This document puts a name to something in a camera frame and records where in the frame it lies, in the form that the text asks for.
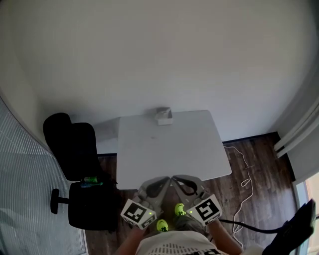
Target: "chair backrest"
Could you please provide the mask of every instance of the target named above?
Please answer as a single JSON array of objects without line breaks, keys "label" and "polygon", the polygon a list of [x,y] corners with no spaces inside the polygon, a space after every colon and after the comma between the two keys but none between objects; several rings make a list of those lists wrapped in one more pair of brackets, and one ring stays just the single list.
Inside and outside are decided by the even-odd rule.
[{"label": "chair backrest", "polygon": [[48,117],[43,124],[45,140],[56,157],[63,174],[70,181],[102,173],[97,157],[93,127],[72,123],[65,113]]}]

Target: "black cable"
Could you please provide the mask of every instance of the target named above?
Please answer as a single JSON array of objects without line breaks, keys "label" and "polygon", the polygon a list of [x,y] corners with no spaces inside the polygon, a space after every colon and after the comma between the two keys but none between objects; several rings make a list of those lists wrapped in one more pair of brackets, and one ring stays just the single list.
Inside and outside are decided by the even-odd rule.
[{"label": "black cable", "polygon": [[219,221],[225,222],[225,223],[237,224],[237,225],[243,226],[245,228],[248,228],[250,230],[253,230],[255,232],[260,232],[260,233],[264,233],[264,234],[276,234],[282,229],[280,227],[280,228],[277,228],[277,229],[263,230],[263,229],[257,229],[255,227],[246,225],[245,223],[242,223],[242,222],[239,222],[239,221],[229,221],[229,220],[222,220],[222,219],[220,219]]}]

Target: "white wall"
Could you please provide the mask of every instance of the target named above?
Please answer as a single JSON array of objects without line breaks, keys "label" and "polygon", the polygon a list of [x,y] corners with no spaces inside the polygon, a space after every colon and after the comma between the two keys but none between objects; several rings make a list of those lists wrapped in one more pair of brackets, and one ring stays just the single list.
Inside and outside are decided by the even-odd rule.
[{"label": "white wall", "polygon": [[[319,57],[306,79],[300,92],[296,95],[286,114],[278,124],[278,133],[283,137],[304,115],[315,99],[319,96]],[[297,181],[304,181],[319,172],[319,127],[308,135],[295,148],[288,152]]]},{"label": "white wall", "polygon": [[17,58],[11,39],[8,1],[0,3],[0,35],[0,96],[27,131],[46,145],[42,124],[48,113]]},{"label": "white wall", "polygon": [[50,112],[209,110],[222,140],[274,131],[317,50],[303,0],[15,0],[10,25]]}]

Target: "chair seat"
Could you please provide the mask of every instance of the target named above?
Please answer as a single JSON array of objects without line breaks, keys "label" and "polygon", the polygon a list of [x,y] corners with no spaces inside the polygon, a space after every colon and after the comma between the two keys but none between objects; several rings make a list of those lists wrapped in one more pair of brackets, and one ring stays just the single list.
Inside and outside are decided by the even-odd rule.
[{"label": "chair seat", "polygon": [[114,194],[112,184],[81,188],[79,182],[72,183],[69,223],[80,229],[115,231],[120,201],[119,196]]}]

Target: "white cable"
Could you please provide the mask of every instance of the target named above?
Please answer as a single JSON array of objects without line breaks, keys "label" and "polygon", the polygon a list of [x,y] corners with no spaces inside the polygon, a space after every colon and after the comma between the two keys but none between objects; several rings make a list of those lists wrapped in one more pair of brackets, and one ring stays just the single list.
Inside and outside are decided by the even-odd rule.
[{"label": "white cable", "polygon": [[[236,151],[238,151],[240,154],[242,154],[242,153],[241,153],[238,149],[236,149],[234,146],[230,146],[230,147],[224,146],[224,147],[225,147],[225,148],[233,148],[233,149],[235,149]],[[236,217],[237,214],[241,211],[242,206],[243,206],[243,203],[244,203],[245,201],[247,201],[248,199],[250,199],[250,198],[253,196],[253,194],[254,194],[253,181],[252,181],[252,179],[251,179],[251,177],[250,177],[250,174],[249,174],[249,168],[250,168],[250,167],[253,167],[253,166],[249,166],[249,165],[247,164],[247,162],[246,162],[246,160],[245,160],[244,154],[242,154],[242,156],[243,156],[243,160],[244,160],[244,162],[245,162],[245,164],[246,164],[246,169],[247,169],[248,178],[247,178],[246,180],[242,181],[240,185],[241,185],[242,187],[245,187],[248,183],[250,183],[250,184],[251,184],[251,194],[250,194],[247,198],[245,198],[245,199],[240,203],[240,207],[239,207],[238,211],[234,214],[233,221],[235,221],[235,217]],[[241,247],[243,247],[243,244],[235,237],[235,234],[238,233],[242,228],[243,228],[242,226],[240,227],[239,225],[237,225],[237,227],[235,227],[235,224],[233,225],[233,238],[241,245]]]}]

